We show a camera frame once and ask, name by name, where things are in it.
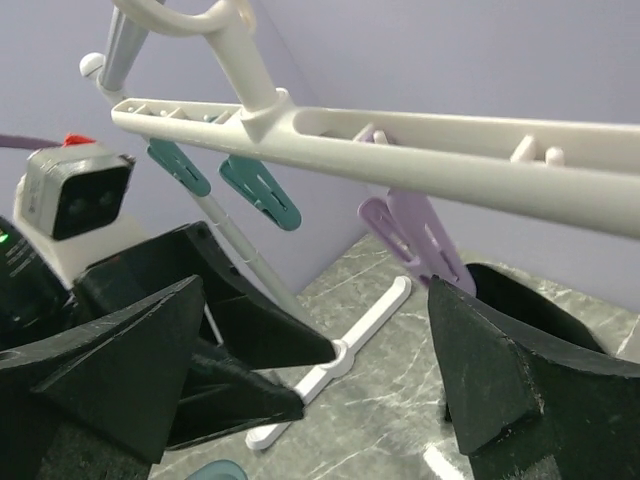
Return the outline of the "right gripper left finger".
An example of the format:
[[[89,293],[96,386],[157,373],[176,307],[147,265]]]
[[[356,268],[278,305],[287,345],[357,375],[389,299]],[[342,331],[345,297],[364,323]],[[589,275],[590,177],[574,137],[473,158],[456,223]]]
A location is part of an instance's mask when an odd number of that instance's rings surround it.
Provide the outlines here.
[[[167,445],[203,310],[192,276],[2,352],[2,478],[147,478]]]

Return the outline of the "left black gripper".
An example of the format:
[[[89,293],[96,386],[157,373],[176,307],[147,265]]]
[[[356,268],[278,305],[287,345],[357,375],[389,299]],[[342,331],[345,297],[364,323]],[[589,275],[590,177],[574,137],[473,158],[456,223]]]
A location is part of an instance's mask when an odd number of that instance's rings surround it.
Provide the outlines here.
[[[192,275],[202,279],[206,304],[222,346],[196,337],[195,311],[175,299],[158,310],[170,289]],[[294,390],[251,371],[335,360],[325,336],[286,313],[235,267],[203,221],[129,247],[85,270],[74,291],[83,321],[137,303],[142,309],[107,343],[118,373],[153,386],[182,388],[169,434],[181,450],[254,427],[304,418]]]

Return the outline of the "purple clothespin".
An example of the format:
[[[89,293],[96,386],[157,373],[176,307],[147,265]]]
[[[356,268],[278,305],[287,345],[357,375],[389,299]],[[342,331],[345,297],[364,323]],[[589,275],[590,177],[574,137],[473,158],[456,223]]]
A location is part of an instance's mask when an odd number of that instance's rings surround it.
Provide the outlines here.
[[[474,296],[476,284],[424,193],[390,188],[358,207],[369,231],[424,287],[437,276]]]

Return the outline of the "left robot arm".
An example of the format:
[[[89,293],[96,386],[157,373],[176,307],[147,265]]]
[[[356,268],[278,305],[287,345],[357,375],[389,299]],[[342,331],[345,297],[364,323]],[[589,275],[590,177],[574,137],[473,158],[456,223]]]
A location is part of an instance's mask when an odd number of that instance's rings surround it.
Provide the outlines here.
[[[3,220],[1,342],[13,347],[49,337],[190,276],[202,280],[205,310],[168,448],[300,420],[301,397],[267,380],[263,371],[327,363],[336,350],[257,290],[204,222],[100,260],[66,288],[32,244]]]

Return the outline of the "white plastic clip hanger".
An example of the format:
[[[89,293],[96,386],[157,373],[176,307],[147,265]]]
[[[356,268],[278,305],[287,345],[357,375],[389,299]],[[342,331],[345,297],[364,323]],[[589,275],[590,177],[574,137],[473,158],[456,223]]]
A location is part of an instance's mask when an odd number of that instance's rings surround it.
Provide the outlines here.
[[[423,192],[489,209],[635,238],[635,125],[298,107],[274,85],[246,1],[187,15],[156,1],[119,10],[166,36],[200,36],[235,104],[129,98],[111,111],[141,136]]]

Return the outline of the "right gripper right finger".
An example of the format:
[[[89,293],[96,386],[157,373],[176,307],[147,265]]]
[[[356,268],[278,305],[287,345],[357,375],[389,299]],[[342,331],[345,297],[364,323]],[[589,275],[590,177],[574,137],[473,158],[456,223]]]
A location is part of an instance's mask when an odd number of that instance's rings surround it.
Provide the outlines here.
[[[428,314],[458,448],[477,479],[635,479],[639,367],[483,264],[432,279]]]

